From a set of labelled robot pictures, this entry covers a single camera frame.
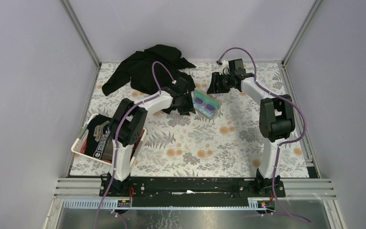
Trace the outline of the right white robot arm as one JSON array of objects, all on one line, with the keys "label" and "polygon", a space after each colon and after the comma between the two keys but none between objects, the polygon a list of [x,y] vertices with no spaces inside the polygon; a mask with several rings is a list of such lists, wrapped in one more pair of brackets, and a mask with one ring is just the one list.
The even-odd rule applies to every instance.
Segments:
[{"label": "right white robot arm", "polygon": [[263,158],[257,174],[262,177],[254,184],[256,194],[265,197],[273,191],[269,179],[279,175],[279,144],[288,139],[295,130],[292,97],[277,95],[256,80],[253,73],[246,72],[242,59],[219,61],[220,70],[212,73],[208,94],[223,94],[231,89],[251,97],[259,106],[259,130],[265,138]]}]

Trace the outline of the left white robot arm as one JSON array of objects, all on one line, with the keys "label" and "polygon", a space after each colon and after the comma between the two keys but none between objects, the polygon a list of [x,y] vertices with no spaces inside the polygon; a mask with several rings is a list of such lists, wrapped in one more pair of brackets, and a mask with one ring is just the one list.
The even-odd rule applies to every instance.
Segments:
[{"label": "left white robot arm", "polygon": [[110,175],[114,180],[110,189],[117,196],[128,192],[129,184],[125,179],[131,172],[132,148],[142,135],[147,116],[161,110],[166,113],[176,110],[180,115],[194,114],[189,82],[179,78],[140,101],[125,98],[114,113],[108,125],[113,145]]}]

